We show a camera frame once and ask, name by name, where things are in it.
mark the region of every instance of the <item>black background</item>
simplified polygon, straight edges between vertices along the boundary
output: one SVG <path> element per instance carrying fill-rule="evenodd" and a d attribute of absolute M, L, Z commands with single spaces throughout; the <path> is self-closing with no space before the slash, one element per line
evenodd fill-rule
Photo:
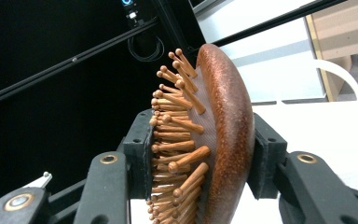
<path fill-rule="evenodd" d="M 138 1 L 145 20 L 153 5 Z M 186 0 L 169 1 L 189 46 L 204 39 Z M 0 90 L 129 31 L 120 1 L 0 1 Z M 154 35 L 174 50 L 158 25 L 137 36 L 139 53 Z M 135 116 L 150 107 L 165 56 L 140 63 L 120 43 L 0 101 L 0 197 L 53 174 L 57 192 L 87 176 L 90 161 L 116 150 Z"/>

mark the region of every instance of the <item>metal bolt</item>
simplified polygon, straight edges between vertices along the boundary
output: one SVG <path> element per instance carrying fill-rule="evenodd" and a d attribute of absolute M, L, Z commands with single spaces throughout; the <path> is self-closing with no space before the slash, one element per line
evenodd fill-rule
<path fill-rule="evenodd" d="M 10 205 L 13 207 L 20 206 L 24 203 L 26 203 L 29 200 L 29 197 L 21 196 L 20 198 L 16 198 L 13 201 L 10 202 Z"/>
<path fill-rule="evenodd" d="M 297 158 L 305 163 L 309 163 L 309 164 L 313 164 L 318 162 L 318 160 L 316 160 L 316 158 L 314 158 L 313 156 L 309 155 L 309 154 L 299 154 L 297 155 Z"/>
<path fill-rule="evenodd" d="M 114 155 L 107 155 L 107 156 L 104 156 L 100 159 L 101 163 L 103 164 L 110 164 L 110 163 L 114 163 L 118 160 L 118 157 L 117 156 L 114 156 Z"/>

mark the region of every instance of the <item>screw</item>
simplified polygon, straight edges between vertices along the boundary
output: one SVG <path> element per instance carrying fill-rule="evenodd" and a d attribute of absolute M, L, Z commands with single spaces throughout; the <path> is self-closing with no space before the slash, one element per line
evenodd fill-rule
<path fill-rule="evenodd" d="M 26 203 L 28 201 L 28 197 L 22 196 L 20 198 L 14 199 L 13 201 L 10 202 L 10 205 L 13 207 L 17 207 L 20 206 L 24 203 Z"/>

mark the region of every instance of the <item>wooden bristle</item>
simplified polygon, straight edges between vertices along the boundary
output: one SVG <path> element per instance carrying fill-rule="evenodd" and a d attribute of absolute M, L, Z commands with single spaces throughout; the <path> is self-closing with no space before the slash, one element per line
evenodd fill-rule
<path fill-rule="evenodd" d="M 174 89 L 174 88 L 171 88 L 171 87 L 167 87 L 165 86 L 164 84 L 159 84 L 158 86 L 162 91 L 168 91 L 168 92 L 171 92 L 171 93 L 176 93 L 178 95 L 182 95 L 182 92 L 177 90 L 177 89 Z"/>
<path fill-rule="evenodd" d="M 189 132 L 194 132 L 198 134 L 202 134 L 204 132 L 204 128 L 201 125 L 192 123 L 191 121 L 173 118 L 170 115 L 164 115 L 162 117 L 162 122 L 166 125 L 176 124 L 182 128 L 187 129 Z"/>
<path fill-rule="evenodd" d="M 192 107 L 192 104 L 189 101 L 187 101 L 185 99 L 182 99 L 182 98 L 179 98 L 179 97 L 169 95 L 169 94 L 164 93 L 164 92 L 162 92 L 160 90 L 156 91 L 156 96 L 158 98 L 164 98 L 164 99 L 166 99 L 168 101 L 174 102 L 177 105 L 182 106 L 182 107 L 184 107 L 186 109 L 191 109 L 191 107 Z"/>
<path fill-rule="evenodd" d="M 196 77 L 197 76 L 197 72 L 196 70 L 194 70 L 193 66 L 191 65 L 191 63 L 188 61 L 188 59 L 186 58 L 186 56 L 183 54 L 181 49 L 177 49 L 175 51 L 176 55 L 179 56 L 179 58 L 182 60 L 184 67 L 186 68 L 186 71 L 188 73 L 189 76 L 191 77 Z"/>
<path fill-rule="evenodd" d="M 186 74 L 186 72 L 183 70 L 183 68 L 180 66 L 179 62 L 173 62 L 172 66 L 178 70 L 179 75 L 182 77 L 183 81 L 187 84 L 188 90 L 190 92 L 196 92 L 199 89 L 197 86 L 193 83 L 193 81 L 190 79 L 190 77 Z"/>
<path fill-rule="evenodd" d="M 187 156 L 183 157 L 179 161 L 171 161 L 168 164 L 168 170 L 171 173 L 176 173 L 181 166 L 200 161 L 211 154 L 211 150 L 207 146 L 199 147 L 197 150 L 191 152 Z"/>
<path fill-rule="evenodd" d="M 158 224 L 195 222 L 201 185 L 209 170 L 203 160 L 211 153 L 207 146 L 196 149 L 191 139 L 193 133 L 203 134 L 204 128 L 191 121 L 188 111 L 194 107 L 201 115 L 205 107 L 194 95 L 198 87 L 191 78 L 197 73 L 181 50 L 176 55 L 170 52 L 169 57 L 174 60 L 172 65 L 179 75 L 164 65 L 157 72 L 158 77 L 169 80 L 174 87 L 160 84 L 151 100 L 155 110 L 149 121 L 154 128 L 151 147 L 154 158 L 147 212 L 152 215 L 150 220 Z"/>
<path fill-rule="evenodd" d="M 181 89 L 186 96 L 188 96 L 188 100 L 193 104 L 193 106 L 196 108 L 197 113 L 203 114 L 205 112 L 205 106 L 202 104 L 202 102 L 195 96 L 193 93 L 191 93 L 187 88 L 186 84 L 183 80 L 178 80 L 175 83 L 175 86 L 179 89 Z"/>

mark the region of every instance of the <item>wooden hairbrush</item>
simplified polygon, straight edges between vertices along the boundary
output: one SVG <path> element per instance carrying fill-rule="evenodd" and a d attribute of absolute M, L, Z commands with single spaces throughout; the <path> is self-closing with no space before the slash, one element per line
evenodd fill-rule
<path fill-rule="evenodd" d="M 246 182 L 255 144 L 251 102 L 241 76 L 218 47 L 200 48 L 197 69 L 180 49 L 157 72 L 151 101 L 153 223 L 229 223 Z"/>

